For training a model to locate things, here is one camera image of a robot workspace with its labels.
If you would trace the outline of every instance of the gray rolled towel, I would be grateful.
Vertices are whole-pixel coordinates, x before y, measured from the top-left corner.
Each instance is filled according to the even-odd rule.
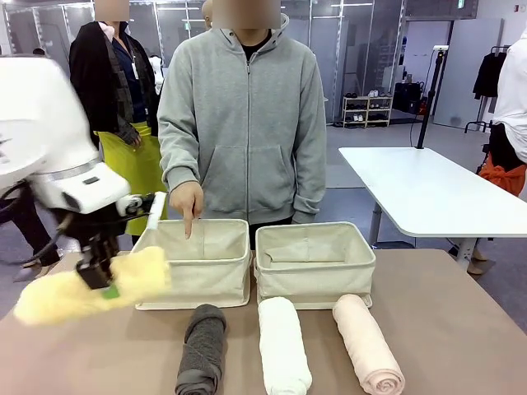
[[[203,304],[194,310],[184,336],[175,395],[213,395],[222,379],[226,320],[216,306]]]

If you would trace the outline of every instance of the yellow apron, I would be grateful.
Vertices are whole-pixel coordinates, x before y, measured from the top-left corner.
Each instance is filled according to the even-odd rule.
[[[152,136],[152,129],[146,122],[132,123],[141,135],[141,146],[129,146],[119,137],[110,132],[95,132],[100,138],[105,155],[105,163],[130,184],[132,195],[146,195],[158,191],[166,191],[161,182],[159,162],[161,153],[159,140]],[[166,219],[166,207],[162,220]],[[148,217],[129,221],[126,233],[139,236],[147,227]]]

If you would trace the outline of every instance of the hoodie pocket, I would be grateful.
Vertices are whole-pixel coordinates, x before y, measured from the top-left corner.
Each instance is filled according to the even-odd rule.
[[[280,146],[252,148],[249,156],[249,209],[279,210],[295,197],[295,170]]]
[[[216,146],[202,182],[205,211],[245,211],[246,150],[237,146]]]

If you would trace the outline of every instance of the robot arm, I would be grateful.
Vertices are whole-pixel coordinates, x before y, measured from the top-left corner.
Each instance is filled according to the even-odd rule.
[[[100,161],[82,105],[54,61],[0,57],[0,86],[0,195],[29,187],[67,225],[63,234],[79,241],[77,271],[86,283],[110,286],[117,236],[130,219],[159,220],[165,194],[129,195],[128,182]]]

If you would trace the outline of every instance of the beige fabric basket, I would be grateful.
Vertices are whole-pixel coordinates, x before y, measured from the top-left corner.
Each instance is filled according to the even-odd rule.
[[[371,307],[375,255],[347,222],[269,226],[256,233],[258,302],[283,296],[297,309],[332,309],[355,294]]]
[[[200,220],[184,237],[183,221],[159,221],[133,248],[165,250],[172,287],[167,295],[136,305],[140,310],[220,308],[247,304],[250,297],[249,225],[238,220]]]

